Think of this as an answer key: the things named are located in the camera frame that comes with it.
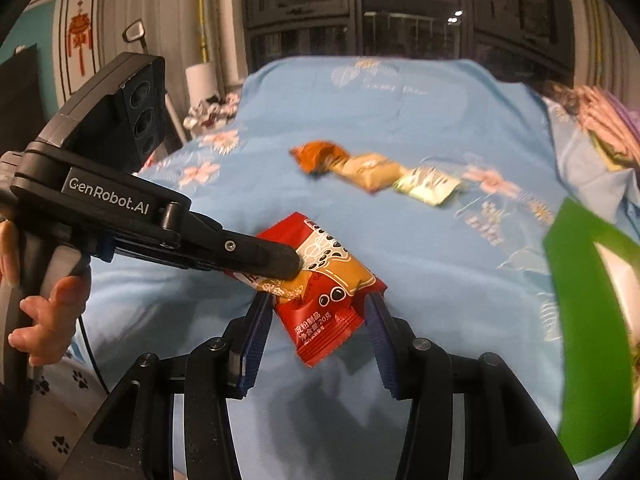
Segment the person's left hand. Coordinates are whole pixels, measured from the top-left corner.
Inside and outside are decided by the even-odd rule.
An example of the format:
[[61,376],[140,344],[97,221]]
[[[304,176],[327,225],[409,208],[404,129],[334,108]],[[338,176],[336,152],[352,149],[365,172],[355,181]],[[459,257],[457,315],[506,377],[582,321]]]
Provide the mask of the person's left hand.
[[86,310],[90,288],[91,269],[87,266],[79,275],[61,278],[48,298],[28,296],[23,299],[20,309],[34,325],[10,333],[9,345],[26,353],[33,367],[60,362],[72,342],[76,321]]

